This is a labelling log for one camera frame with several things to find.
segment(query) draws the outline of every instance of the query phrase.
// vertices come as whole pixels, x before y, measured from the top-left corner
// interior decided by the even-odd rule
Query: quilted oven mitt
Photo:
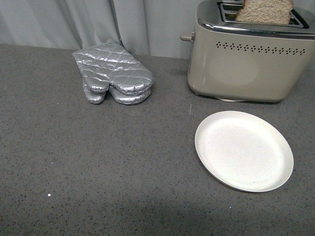
[[[125,105],[137,104],[151,93],[152,73],[119,43],[105,43],[74,52],[90,103],[104,100],[106,92]]]

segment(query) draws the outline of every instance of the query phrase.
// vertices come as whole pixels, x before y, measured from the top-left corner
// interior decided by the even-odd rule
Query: plate rim
[[[283,139],[283,141],[287,144],[287,147],[288,147],[288,150],[289,150],[290,156],[287,157],[287,158],[289,159],[289,161],[292,162],[292,165],[291,165],[291,166],[288,166],[288,168],[290,168],[290,171],[288,171],[288,176],[287,176],[287,178],[286,178],[284,181],[282,181],[281,183],[279,183],[277,186],[275,186],[275,187],[273,187],[273,188],[267,188],[267,189],[264,188],[264,189],[260,189],[260,190],[249,190],[249,189],[246,189],[246,188],[239,188],[239,187],[233,186],[233,185],[231,185],[231,184],[228,184],[228,183],[226,183],[224,180],[222,180],[222,179],[220,179],[218,176],[216,176],[214,173],[212,173],[211,170],[209,170],[208,165],[207,165],[206,163],[204,163],[203,158],[201,158],[200,153],[199,153],[199,151],[198,151],[199,148],[198,148],[198,146],[197,146],[197,144],[198,144],[198,143],[197,143],[197,142],[198,142],[198,140],[197,140],[197,139],[198,139],[197,135],[198,135],[199,132],[201,132],[200,129],[201,129],[202,125],[203,125],[205,122],[207,122],[208,119],[210,119],[210,118],[213,117],[213,116],[219,116],[219,115],[222,115],[222,114],[230,114],[230,115],[228,116],[228,118],[231,117],[231,114],[232,114],[232,115],[233,115],[233,114],[240,114],[240,115],[245,116],[245,117],[253,118],[253,119],[258,120],[258,121],[262,122],[263,124],[269,126],[269,128],[273,129],[278,135],[280,135],[280,137]],[[268,192],[268,191],[272,191],[272,190],[274,190],[274,189],[277,189],[277,188],[281,187],[282,185],[284,185],[284,184],[289,180],[289,178],[290,178],[291,175],[292,175],[293,169],[294,169],[294,158],[293,158],[292,149],[291,149],[289,143],[287,142],[287,140],[285,139],[285,137],[280,133],[280,131],[279,131],[278,129],[276,129],[273,125],[271,125],[269,122],[265,121],[264,119],[262,119],[262,118],[260,118],[260,117],[257,117],[257,116],[255,116],[255,115],[246,113],[246,112],[231,111],[231,110],[229,110],[229,111],[220,111],[220,112],[213,113],[213,114],[207,116],[206,118],[204,118],[203,121],[198,125],[197,130],[196,130],[196,133],[195,133],[195,148],[196,148],[197,155],[198,155],[198,157],[199,157],[201,163],[203,164],[203,166],[206,168],[206,170],[207,170],[215,179],[217,179],[219,182],[225,184],[226,186],[229,186],[229,187],[231,187],[231,188],[233,188],[233,189],[237,189],[237,190],[240,190],[240,191],[254,192],[254,193],[256,192],[256,193],[258,193],[258,192]]]

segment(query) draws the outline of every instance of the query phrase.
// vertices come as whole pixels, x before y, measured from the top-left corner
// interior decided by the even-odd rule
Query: curtain
[[[118,40],[109,1],[0,0],[0,43],[81,49]]]
[[[132,54],[188,58],[203,0],[0,0],[0,43],[81,49],[120,41]],[[294,0],[315,14],[315,1]]]

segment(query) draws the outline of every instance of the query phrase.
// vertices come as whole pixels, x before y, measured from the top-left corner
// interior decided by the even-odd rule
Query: toaster
[[[301,8],[288,25],[235,20],[241,1],[206,0],[198,5],[190,41],[188,85],[223,101],[284,99],[315,54],[315,16]]]

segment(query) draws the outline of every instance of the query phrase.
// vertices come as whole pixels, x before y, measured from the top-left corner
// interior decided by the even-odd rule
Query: plate
[[[293,154],[283,135],[244,112],[218,112],[205,118],[197,128],[195,146],[205,168],[238,190],[274,190],[293,171]]]

